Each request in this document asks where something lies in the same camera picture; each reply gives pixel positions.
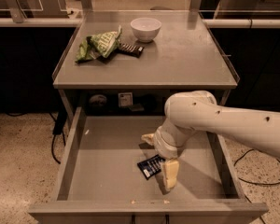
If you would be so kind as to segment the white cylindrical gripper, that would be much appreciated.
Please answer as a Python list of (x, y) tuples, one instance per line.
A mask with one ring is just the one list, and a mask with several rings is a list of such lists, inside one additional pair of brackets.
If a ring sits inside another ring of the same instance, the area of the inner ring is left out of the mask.
[[(195, 133), (196, 131), (193, 128), (178, 127), (166, 119), (154, 134), (143, 134), (141, 139), (154, 146), (163, 158), (177, 159), (183, 152), (189, 138)], [(175, 187), (178, 170), (178, 160), (166, 160), (161, 164), (163, 184), (167, 190)]]

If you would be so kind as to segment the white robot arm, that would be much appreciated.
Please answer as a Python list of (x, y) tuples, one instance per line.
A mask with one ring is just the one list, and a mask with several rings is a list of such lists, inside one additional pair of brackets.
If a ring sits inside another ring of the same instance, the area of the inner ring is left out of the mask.
[(280, 159), (280, 112), (218, 105), (208, 91), (179, 92), (164, 105), (165, 120), (156, 132), (141, 139), (165, 159), (163, 184), (173, 189), (181, 153), (198, 131), (216, 133)]

